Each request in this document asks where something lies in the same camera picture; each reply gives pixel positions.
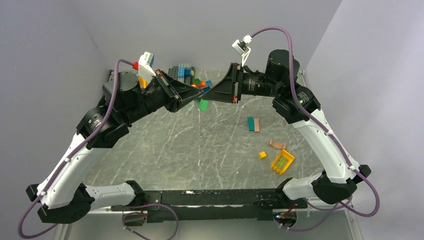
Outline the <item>green key tag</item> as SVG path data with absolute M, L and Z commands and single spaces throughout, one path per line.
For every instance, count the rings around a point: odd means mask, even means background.
M 198 110 L 200 112 L 206 112 L 209 106 L 209 101 L 201 98 L 198 105 Z

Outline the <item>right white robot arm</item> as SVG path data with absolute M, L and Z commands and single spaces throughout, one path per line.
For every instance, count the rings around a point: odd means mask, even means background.
M 290 87 L 289 52 L 276 49 L 268 55 L 265 72 L 231 63 L 226 76 L 204 94 L 203 99 L 235 104 L 242 95 L 272 97 L 276 112 L 311 146 L 324 170 L 309 177 L 284 180 L 275 190 L 280 207 L 288 208 L 295 200 L 304 198 L 317 197 L 330 205 L 350 198 L 362 179 L 349 167 L 353 166 L 365 178 L 371 169 L 353 158 L 346 162 L 345 154 L 329 133 L 331 128 L 318 99 L 310 89 L 298 83 L 294 84 L 294 90 L 295 97 Z

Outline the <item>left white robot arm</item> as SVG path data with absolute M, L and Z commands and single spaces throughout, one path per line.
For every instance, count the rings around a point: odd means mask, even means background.
M 71 224 L 88 212 L 104 207 L 127 206 L 139 209 L 145 192 L 134 180 L 118 185 L 89 186 L 84 179 L 133 123 L 166 108 L 175 113 L 202 94 L 202 90 L 172 79 L 157 70 L 146 88 L 136 74 L 117 73 L 103 87 L 103 97 L 90 109 L 76 128 L 64 156 L 40 184 L 30 185 L 26 192 L 41 204 L 37 214 L 43 223 Z

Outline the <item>colourful brick cluster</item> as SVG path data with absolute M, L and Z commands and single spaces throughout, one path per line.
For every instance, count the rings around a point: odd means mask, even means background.
M 210 80 L 206 80 L 206 81 L 204 81 L 204 80 L 200 80 L 199 78 L 195 78 L 195 79 L 194 79 L 194 80 L 190 83 L 190 85 L 191 85 L 192 87 L 196 87 L 196 88 L 198 88 L 198 89 L 203 90 L 203 92 L 204 92 L 204 93 L 209 92 L 209 91 L 213 88 L 213 86 L 214 86 L 214 84 L 213 84 L 213 82 L 212 82 L 212 81 L 210 81 Z

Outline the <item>blue brick stack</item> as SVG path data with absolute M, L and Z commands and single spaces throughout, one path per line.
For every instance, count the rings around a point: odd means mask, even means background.
M 195 76 L 195 68 L 189 63 L 180 63 L 177 68 L 177 80 L 190 85 Z

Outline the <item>dark grey brick baseplate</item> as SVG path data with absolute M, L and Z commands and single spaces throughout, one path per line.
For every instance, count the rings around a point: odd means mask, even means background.
M 177 70 L 178 66 L 173 66 L 172 68 L 169 68 L 167 71 L 167 74 L 174 80 L 177 80 Z

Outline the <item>orange yellow triangle brick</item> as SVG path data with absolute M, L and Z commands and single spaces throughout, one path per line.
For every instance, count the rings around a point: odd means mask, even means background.
M 142 77 L 138 77 L 138 82 L 139 82 L 139 85 L 140 85 L 140 88 L 141 89 L 146 89 L 147 88 L 147 86 L 148 86 L 148 82 L 144 79 L 144 78 L 142 78 Z

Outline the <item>teal and tan brick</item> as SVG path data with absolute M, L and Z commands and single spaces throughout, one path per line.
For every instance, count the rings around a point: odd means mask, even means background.
M 260 120 L 254 117 L 247 118 L 248 130 L 250 132 L 260 132 Z

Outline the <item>small yellow brick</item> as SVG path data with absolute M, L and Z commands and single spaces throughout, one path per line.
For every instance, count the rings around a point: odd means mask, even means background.
M 267 154 L 266 154 L 266 152 L 265 152 L 265 151 L 261 151 L 261 152 L 258 154 L 258 156 L 259 156 L 259 158 L 262 160 L 262 159 L 264 159 L 264 158 L 266 158 L 266 157 L 267 157 Z

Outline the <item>tan curved brick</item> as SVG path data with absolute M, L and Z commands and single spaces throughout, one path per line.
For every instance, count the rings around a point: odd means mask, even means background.
M 270 147 L 278 149 L 278 150 L 285 150 L 286 149 L 286 144 L 275 142 L 273 139 L 271 139 L 269 141 L 268 145 Z

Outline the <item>yellow window brick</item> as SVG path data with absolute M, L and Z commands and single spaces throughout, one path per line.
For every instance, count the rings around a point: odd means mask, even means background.
M 270 167 L 279 175 L 284 174 L 289 166 L 295 160 L 295 156 L 289 153 L 287 150 L 282 149 L 278 156 L 271 163 Z

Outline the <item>black base frame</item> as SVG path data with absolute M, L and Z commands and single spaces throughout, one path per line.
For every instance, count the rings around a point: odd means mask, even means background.
M 273 188 L 147 190 L 142 208 L 148 223 L 165 221 L 256 219 L 271 221 L 279 211 L 306 209 L 303 199 L 289 203 Z

